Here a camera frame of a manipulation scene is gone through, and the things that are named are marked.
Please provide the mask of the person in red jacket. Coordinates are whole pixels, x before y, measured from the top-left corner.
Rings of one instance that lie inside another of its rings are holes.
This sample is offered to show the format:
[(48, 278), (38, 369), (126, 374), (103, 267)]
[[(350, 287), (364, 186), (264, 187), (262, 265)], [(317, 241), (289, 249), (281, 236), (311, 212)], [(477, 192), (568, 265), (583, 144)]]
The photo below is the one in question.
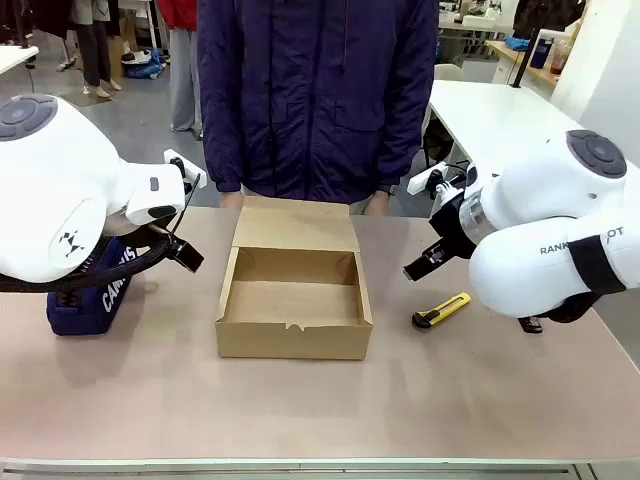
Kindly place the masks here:
[(197, 69), (197, 0), (157, 0), (169, 30), (170, 129), (202, 140)]

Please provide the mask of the black upright pole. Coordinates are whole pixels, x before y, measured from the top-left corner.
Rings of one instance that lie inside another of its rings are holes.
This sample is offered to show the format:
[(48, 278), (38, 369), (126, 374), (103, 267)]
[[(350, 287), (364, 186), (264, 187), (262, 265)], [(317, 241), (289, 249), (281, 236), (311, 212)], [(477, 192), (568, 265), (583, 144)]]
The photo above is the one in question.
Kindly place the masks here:
[(530, 44), (529, 44), (529, 48), (526, 52), (524, 52), (523, 58), (520, 62), (520, 66), (518, 67), (516, 76), (514, 78), (514, 81), (511, 83), (511, 87), (515, 88), (515, 89), (519, 89), (521, 87), (521, 81), (524, 77), (524, 74), (526, 73), (526, 70), (528, 68), (529, 65), (529, 61), (531, 59), (531, 56), (533, 54), (533, 51), (536, 48), (536, 44), (538, 41), (538, 36), (540, 33), (540, 27), (537, 26), (536, 28), (533, 29), (531, 35), (530, 35)]

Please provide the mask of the aluminium table frame rail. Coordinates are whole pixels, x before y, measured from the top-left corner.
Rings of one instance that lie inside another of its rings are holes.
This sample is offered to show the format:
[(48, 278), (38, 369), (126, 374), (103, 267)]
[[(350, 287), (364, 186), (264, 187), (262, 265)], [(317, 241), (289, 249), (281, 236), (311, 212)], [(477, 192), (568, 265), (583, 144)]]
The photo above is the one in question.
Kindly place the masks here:
[(640, 480), (640, 460), (6, 458), (0, 480)]

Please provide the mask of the person in navy jacket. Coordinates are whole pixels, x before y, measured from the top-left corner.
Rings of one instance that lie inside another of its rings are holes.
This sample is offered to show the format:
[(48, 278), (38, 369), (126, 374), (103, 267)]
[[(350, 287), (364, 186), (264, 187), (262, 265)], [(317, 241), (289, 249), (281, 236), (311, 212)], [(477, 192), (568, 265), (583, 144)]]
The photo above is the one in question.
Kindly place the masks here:
[(435, 67), (436, 0), (198, 0), (198, 71), (240, 91), (244, 198), (345, 204), (377, 191), (384, 97)]

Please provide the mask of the navy-sleeved right forearm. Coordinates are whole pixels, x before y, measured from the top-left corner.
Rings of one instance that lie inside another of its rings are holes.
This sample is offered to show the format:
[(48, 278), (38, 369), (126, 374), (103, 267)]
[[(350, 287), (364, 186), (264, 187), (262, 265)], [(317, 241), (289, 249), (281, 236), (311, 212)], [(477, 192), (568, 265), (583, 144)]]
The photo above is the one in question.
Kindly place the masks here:
[(241, 190), (240, 91), (217, 69), (199, 69), (204, 155), (221, 194)]

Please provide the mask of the yellow black utility knife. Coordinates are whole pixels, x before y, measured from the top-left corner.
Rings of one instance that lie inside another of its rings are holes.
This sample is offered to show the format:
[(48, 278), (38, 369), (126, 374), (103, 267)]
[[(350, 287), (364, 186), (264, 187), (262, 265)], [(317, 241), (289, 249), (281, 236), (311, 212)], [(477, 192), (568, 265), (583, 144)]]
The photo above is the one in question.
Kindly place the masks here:
[(471, 296), (461, 292), (430, 310), (414, 312), (411, 317), (412, 325), (419, 329), (430, 329), (470, 302)]

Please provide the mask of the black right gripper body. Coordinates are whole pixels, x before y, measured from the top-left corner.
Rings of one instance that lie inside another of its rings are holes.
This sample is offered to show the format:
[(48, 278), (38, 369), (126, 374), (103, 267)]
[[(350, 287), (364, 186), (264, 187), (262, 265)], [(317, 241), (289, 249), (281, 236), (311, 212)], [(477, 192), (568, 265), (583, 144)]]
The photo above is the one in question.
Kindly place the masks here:
[(429, 248), (429, 254), (435, 259), (470, 259), (476, 248), (476, 244), (464, 232), (459, 217), (463, 200), (464, 194), (458, 193), (444, 202), (429, 220), (431, 227), (440, 236)]

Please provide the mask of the navy Campus zipper pouch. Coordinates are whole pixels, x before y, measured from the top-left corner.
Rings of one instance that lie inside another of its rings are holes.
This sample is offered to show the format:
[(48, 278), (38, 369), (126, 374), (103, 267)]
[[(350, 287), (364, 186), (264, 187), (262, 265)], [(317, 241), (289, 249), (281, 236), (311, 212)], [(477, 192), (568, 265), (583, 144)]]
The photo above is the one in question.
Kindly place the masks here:
[[(102, 238), (76, 273), (99, 273), (137, 258), (134, 249), (116, 237)], [(46, 315), (58, 336), (92, 336), (106, 333), (122, 303), (131, 278), (63, 293), (48, 293)]]

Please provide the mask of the brown cardboard box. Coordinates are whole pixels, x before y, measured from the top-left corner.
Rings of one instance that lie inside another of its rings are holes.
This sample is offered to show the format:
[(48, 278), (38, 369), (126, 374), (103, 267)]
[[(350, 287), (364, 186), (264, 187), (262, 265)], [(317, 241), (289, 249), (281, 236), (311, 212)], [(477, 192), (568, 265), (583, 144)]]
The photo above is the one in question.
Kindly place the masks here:
[(222, 358), (365, 358), (373, 320), (350, 209), (248, 196), (215, 322)]

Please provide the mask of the small white table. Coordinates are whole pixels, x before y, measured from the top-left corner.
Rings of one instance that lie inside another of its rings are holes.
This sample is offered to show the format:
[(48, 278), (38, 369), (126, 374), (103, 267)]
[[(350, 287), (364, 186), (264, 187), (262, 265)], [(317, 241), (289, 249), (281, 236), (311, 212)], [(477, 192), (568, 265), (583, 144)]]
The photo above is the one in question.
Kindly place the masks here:
[(0, 75), (26, 62), (38, 53), (37, 46), (23, 48), (17, 45), (0, 45)]

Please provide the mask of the person's left hand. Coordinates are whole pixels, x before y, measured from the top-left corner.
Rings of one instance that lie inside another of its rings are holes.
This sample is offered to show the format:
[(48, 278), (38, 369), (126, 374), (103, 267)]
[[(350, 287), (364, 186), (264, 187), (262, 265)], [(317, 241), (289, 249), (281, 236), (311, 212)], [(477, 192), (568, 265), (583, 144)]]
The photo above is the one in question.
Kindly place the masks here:
[(384, 217), (390, 212), (389, 192), (377, 190), (369, 199), (363, 214), (367, 216)]

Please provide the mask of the orange translucent bottle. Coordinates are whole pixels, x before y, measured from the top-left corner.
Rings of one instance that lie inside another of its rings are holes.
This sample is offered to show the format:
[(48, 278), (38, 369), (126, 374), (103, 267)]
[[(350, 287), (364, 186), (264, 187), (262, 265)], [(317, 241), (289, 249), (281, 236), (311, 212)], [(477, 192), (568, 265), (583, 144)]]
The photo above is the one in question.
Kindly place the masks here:
[(568, 40), (559, 41), (554, 49), (550, 64), (550, 73), (560, 76), (571, 53), (571, 44)]

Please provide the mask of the long white table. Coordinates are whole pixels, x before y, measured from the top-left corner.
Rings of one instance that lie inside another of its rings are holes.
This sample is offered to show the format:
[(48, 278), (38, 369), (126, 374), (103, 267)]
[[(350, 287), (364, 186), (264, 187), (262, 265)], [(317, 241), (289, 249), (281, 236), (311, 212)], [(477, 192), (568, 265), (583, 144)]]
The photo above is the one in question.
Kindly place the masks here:
[(437, 80), (430, 107), (467, 159), (494, 173), (509, 160), (541, 155), (548, 140), (580, 128), (531, 90), (504, 84)]

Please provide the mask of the navy-sleeved left forearm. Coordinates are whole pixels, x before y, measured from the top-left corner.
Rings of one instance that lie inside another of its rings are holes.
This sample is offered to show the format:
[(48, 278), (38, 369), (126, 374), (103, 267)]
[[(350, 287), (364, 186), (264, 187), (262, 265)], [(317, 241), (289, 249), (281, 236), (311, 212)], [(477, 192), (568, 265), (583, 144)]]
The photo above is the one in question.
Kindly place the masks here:
[(434, 66), (397, 70), (384, 97), (385, 119), (377, 154), (380, 186), (396, 186), (411, 167), (421, 143), (421, 128), (434, 82)]

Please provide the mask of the person in grey trousers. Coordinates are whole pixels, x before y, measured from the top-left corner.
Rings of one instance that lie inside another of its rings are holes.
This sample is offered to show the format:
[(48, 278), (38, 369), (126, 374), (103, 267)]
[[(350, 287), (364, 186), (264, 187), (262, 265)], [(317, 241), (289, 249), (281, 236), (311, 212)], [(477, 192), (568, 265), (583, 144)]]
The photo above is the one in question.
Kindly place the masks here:
[(108, 0), (71, 0), (70, 20), (75, 26), (87, 89), (108, 99), (106, 83), (113, 91), (121, 86), (113, 79), (109, 59), (106, 24), (110, 21)]

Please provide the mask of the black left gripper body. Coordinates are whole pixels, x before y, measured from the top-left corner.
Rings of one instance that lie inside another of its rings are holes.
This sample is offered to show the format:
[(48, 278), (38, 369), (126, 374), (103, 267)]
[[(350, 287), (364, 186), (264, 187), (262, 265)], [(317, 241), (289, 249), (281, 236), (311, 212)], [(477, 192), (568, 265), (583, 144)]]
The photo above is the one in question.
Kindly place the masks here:
[(107, 235), (135, 249), (153, 247), (167, 236), (167, 226), (171, 221), (172, 218), (163, 218), (138, 226), (130, 224), (125, 218), (108, 218)]

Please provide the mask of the person in dark patterned coat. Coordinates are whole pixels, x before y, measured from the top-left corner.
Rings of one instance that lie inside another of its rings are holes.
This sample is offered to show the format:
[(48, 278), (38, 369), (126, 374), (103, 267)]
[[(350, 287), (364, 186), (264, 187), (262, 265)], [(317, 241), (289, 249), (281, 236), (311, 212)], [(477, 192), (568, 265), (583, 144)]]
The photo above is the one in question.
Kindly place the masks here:
[(563, 31), (579, 20), (585, 0), (518, 0), (513, 36), (529, 39), (536, 28)]

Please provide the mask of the blue plastic bag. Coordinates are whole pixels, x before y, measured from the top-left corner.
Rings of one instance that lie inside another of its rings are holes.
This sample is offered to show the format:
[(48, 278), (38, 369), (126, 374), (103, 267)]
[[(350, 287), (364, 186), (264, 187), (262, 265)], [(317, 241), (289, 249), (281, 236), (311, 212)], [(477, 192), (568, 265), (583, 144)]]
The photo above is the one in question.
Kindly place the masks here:
[(167, 67), (165, 57), (156, 49), (130, 51), (121, 56), (124, 75), (132, 79), (157, 79)]

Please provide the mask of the dark blue bottle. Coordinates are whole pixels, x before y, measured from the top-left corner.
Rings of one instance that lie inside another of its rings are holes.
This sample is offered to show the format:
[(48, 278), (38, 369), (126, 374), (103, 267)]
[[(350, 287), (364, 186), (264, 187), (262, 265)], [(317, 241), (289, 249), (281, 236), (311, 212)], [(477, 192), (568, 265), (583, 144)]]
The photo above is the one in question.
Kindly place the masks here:
[(535, 48), (531, 55), (529, 66), (534, 69), (543, 69), (550, 54), (552, 45), (553, 36), (540, 31), (536, 40)]

